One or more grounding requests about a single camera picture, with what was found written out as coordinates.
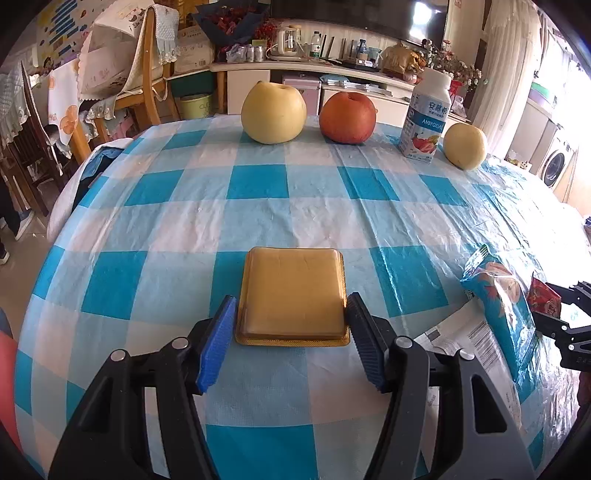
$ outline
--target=green bucket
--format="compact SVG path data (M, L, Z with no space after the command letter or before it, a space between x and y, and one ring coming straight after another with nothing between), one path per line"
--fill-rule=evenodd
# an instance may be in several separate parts
M183 120L194 120L214 114L213 93L199 93L181 97L179 102L180 114Z

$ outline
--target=snack bag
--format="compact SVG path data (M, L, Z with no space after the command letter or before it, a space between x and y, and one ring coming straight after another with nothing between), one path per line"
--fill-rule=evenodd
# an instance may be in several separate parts
M559 319L561 300L560 295L532 275L530 291L527 294L527 304L532 312L545 313Z
M536 341L534 321L519 282L486 245L468 259L460 282L482 300L486 321L519 387Z

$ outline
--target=water bottle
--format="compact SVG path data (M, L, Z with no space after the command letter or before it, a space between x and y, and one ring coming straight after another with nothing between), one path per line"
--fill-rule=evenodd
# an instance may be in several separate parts
M363 38L359 39L359 48L357 49L357 58L359 60L367 60L368 59L368 48L365 44L365 40Z
M320 47L322 46L322 41L320 38L320 32L315 31L314 35L312 35L312 42L310 45L310 57L313 59L320 58Z

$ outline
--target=blue gripper pad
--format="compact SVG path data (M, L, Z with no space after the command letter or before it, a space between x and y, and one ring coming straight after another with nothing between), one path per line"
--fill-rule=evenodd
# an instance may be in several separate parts
M196 383L202 393L217 381L226 350L232 339L237 310L237 299L226 296L212 318L212 325L208 328L209 336L199 355L199 374Z
M388 345L359 293L354 292L347 298L345 318L351 328L365 375L381 393L385 393L384 355Z

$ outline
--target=wall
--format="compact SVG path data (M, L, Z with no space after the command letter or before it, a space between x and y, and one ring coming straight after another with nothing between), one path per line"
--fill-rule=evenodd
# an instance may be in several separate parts
M262 3L270 4L271 0L262 0ZM431 0L431 3L444 5L447 3L447 0ZM458 58L468 64L472 64L476 60L483 13L484 0L450 0L449 2L444 38L452 42L452 50L458 55ZM305 20L284 21L282 23L284 26L290 24L302 26L303 43L310 42L314 30L319 31L322 35L327 35L326 47L328 47L330 38L334 36L335 41L330 55L332 58L338 56L343 38L348 40L346 48L349 48L351 40L359 40L360 38L364 38L367 41L368 47L381 48L382 50L397 43L397 40L394 38L345 25Z
M37 58L37 25L34 20L29 23L12 46L2 63L2 67L0 67L0 73L10 72L19 60L24 62L28 72L32 72L39 66Z
M452 52L468 65L476 61L484 5L484 0L450 0L444 37L452 43Z
M37 49L41 65L75 58L89 27L115 0L53 0L37 17Z

